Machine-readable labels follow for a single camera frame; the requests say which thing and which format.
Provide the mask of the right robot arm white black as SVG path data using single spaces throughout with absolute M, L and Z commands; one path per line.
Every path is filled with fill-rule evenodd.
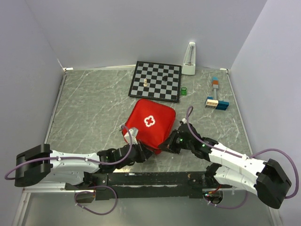
M 276 160 L 263 161 L 238 153 L 214 139 L 201 137 L 190 123 L 172 131 L 159 148 L 170 153 L 190 150 L 211 163 L 205 176 L 209 187 L 220 184 L 246 190 L 274 209 L 280 208 L 292 185 Z

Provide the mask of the black red medicine kit case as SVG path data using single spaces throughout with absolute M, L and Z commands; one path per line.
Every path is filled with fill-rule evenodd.
M 140 99 L 135 104 L 125 126 L 129 129 L 138 129 L 136 139 L 155 154 L 160 154 L 162 151 L 159 145 L 169 137 L 175 118 L 176 111 L 173 108 Z

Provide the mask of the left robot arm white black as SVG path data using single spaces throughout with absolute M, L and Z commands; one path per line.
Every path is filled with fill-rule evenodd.
M 16 157 L 15 186 L 60 182 L 88 189 L 93 183 L 91 174 L 112 173 L 125 166 L 143 163 L 153 154 L 142 144 L 127 144 L 88 154 L 63 153 L 52 150 L 49 144 L 42 144 Z

